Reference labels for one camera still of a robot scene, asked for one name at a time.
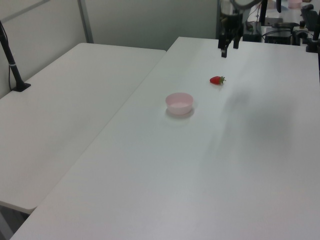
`red strawberry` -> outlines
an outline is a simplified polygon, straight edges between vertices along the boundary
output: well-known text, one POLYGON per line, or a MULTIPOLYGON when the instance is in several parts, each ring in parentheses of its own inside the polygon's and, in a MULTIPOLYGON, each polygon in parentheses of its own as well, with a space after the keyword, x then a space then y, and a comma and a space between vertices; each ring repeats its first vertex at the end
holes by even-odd
POLYGON ((210 83, 215 85, 224 84, 224 81, 226 81, 224 76, 214 76, 213 78, 210 79, 210 83))

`bowl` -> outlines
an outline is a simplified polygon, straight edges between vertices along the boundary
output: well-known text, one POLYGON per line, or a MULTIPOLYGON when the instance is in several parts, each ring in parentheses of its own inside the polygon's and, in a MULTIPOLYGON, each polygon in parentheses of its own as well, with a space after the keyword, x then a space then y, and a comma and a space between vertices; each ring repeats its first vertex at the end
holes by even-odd
POLYGON ((194 98, 184 92, 176 92, 166 97, 165 103, 170 113, 174 115, 187 114, 192 109, 194 98))

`wall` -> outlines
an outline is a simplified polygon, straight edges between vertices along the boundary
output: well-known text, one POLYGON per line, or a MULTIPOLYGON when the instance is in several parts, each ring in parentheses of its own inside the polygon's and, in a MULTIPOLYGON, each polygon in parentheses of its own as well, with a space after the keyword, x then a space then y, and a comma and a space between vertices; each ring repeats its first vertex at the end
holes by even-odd
MULTIPOLYGON (((3 26, 24 81, 78 43, 86 42, 77 0, 50 0, 3 26)), ((8 61, 1 47, 0 98, 7 93, 8 61)))
POLYGON ((217 0, 85 0, 97 44, 168 50, 177 37, 216 36, 217 0))

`tabletop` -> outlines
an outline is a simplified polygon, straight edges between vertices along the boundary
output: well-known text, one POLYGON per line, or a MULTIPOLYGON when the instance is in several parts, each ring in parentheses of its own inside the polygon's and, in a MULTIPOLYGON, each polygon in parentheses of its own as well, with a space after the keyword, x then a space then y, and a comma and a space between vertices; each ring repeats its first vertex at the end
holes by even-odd
POLYGON ((318 239, 319 124, 317 54, 180 37, 12 240, 318 239))
POLYGON ((0 99, 0 205, 31 213, 164 54, 81 43, 0 99))

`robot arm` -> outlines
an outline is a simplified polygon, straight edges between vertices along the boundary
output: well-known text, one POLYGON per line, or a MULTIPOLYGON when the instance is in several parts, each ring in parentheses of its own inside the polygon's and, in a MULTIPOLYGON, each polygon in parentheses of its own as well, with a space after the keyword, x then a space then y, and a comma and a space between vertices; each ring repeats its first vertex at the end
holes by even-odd
POLYGON ((220 35, 218 48, 221 56, 227 57, 228 46, 233 40, 233 48, 239 47, 239 41, 243 36, 243 18, 245 11, 260 3, 262 0, 220 0, 220 35))

